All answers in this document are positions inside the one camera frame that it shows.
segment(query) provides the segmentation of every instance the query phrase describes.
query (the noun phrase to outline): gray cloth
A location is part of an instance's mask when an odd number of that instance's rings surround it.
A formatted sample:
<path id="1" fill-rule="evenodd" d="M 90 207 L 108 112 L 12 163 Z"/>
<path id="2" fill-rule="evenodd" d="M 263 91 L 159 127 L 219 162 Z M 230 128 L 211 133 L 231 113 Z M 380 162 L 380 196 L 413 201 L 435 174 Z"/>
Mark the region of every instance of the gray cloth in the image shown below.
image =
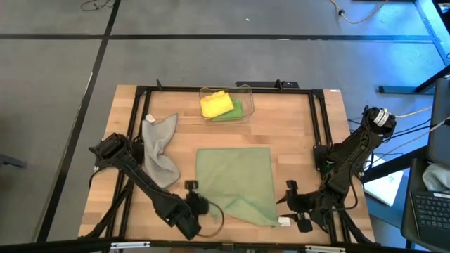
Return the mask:
<path id="1" fill-rule="evenodd" d="M 450 168 L 434 163 L 423 172 L 422 180 L 428 190 L 450 192 Z"/>
<path id="2" fill-rule="evenodd" d="M 150 177 L 161 188 L 171 186 L 180 177 L 180 171 L 173 161 L 163 155 L 164 147 L 174 135 L 177 119 L 178 115 L 175 114 L 156 124 L 147 120 L 142 121 L 144 166 Z"/>

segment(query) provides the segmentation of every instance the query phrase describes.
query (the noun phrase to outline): wooden table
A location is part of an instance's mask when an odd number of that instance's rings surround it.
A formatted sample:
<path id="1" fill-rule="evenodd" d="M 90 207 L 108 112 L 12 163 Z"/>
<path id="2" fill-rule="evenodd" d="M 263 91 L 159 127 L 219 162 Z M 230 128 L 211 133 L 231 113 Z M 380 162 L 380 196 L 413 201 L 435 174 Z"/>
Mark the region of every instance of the wooden table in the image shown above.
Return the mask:
<path id="1" fill-rule="evenodd" d="M 126 134 L 135 90 L 136 86 L 119 85 L 117 87 L 105 136 L 113 132 Z M 325 90 L 324 93 L 333 142 L 338 143 L 349 135 L 342 96 L 337 90 Z M 200 116 L 198 93 L 152 92 L 150 113 L 157 122 L 174 113 L 179 115 L 174 137 L 165 149 L 165 154 L 174 161 L 181 172 L 181 178 L 169 188 L 172 193 L 182 197 L 186 194 L 184 181 L 195 178 L 195 154 L 198 148 L 270 148 L 277 200 L 285 194 L 286 180 L 296 180 L 299 193 L 318 189 L 321 180 L 319 173 L 315 170 L 312 155 L 315 142 L 307 96 L 254 93 L 253 98 L 255 112 L 248 122 L 211 126 L 205 125 Z M 134 133 L 137 133 L 139 128 L 142 107 L 143 97 L 139 105 Z M 323 126 L 320 110 L 318 114 L 319 125 Z M 321 127 L 321 136 L 325 136 L 323 127 Z M 97 140 L 92 141 L 92 145 L 97 143 Z M 94 177 L 79 235 L 90 232 L 110 207 L 116 178 L 116 169 L 106 169 Z M 356 178 L 354 178 L 354 185 L 359 204 L 355 209 L 349 210 L 349 214 L 364 235 L 374 240 L 364 192 Z M 345 205 L 351 206 L 353 203 L 354 196 L 349 193 Z M 277 205 L 277 211 L 278 214 L 290 213 L 285 203 Z M 121 210 L 117 216 L 114 235 L 118 234 Z M 335 222 L 338 240 L 342 240 L 337 214 Z M 215 222 L 210 215 L 207 215 L 200 217 L 200 225 L 203 227 L 202 233 L 209 233 L 217 229 L 219 222 Z M 125 237 L 133 240 L 186 241 L 177 228 L 170 228 L 157 217 L 151 200 L 137 187 L 134 188 Z M 315 223 L 313 223 L 312 232 L 300 233 L 294 222 L 291 222 L 291 226 L 270 228 L 255 226 L 230 216 L 226 216 L 224 228 L 216 237 L 195 237 L 193 241 L 330 243 L 328 234 Z"/>

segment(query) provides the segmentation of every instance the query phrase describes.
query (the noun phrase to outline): white label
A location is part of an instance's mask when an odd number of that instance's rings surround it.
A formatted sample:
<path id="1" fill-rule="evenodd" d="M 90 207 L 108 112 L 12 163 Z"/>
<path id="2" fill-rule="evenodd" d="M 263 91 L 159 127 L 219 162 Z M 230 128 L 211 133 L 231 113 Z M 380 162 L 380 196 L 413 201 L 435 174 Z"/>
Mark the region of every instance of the white label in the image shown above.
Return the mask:
<path id="1" fill-rule="evenodd" d="M 155 118 L 151 114 L 149 114 L 146 116 L 146 121 L 153 123 L 155 122 Z"/>
<path id="2" fill-rule="evenodd" d="M 380 122 L 380 119 L 383 117 L 383 115 L 385 114 L 384 111 L 380 110 L 378 112 L 377 117 L 375 118 L 375 120 L 373 121 L 373 123 L 378 124 L 378 122 Z"/>
<path id="3" fill-rule="evenodd" d="M 279 217 L 278 222 L 281 226 L 290 226 L 290 219 L 288 217 Z"/>
<path id="4" fill-rule="evenodd" d="M 386 111 L 385 114 L 382 116 L 380 122 L 378 122 L 377 126 L 382 127 L 386 123 L 387 118 L 389 118 L 389 113 Z"/>
<path id="5" fill-rule="evenodd" d="M 447 195 L 447 194 L 433 193 L 433 195 L 435 197 L 445 197 L 445 198 L 449 198 L 450 199 L 450 195 Z"/>

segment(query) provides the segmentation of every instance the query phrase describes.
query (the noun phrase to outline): green cloth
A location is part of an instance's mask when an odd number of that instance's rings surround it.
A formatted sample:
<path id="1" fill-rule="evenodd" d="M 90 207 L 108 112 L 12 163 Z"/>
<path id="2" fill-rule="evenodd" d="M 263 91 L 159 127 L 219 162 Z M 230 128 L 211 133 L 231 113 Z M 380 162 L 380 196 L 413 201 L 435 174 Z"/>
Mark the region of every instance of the green cloth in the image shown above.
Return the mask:
<path id="1" fill-rule="evenodd" d="M 195 177 L 198 192 L 229 216 L 278 225 L 269 148 L 198 149 Z"/>
<path id="2" fill-rule="evenodd" d="M 225 112 L 222 115 L 212 118 L 212 121 L 225 121 L 233 119 L 242 119 L 244 116 L 244 109 L 242 107 L 242 101 L 237 98 L 232 98 L 234 109 L 229 112 Z"/>

